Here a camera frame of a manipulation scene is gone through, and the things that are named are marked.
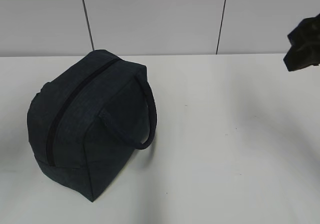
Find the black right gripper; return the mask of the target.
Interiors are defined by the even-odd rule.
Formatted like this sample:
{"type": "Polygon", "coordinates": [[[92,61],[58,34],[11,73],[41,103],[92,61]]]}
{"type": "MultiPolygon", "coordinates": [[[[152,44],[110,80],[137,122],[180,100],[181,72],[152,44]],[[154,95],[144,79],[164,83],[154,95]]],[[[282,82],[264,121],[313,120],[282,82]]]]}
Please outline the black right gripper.
{"type": "Polygon", "coordinates": [[[320,16],[304,18],[288,35],[291,48],[283,58],[289,72],[320,65],[320,16]]]}

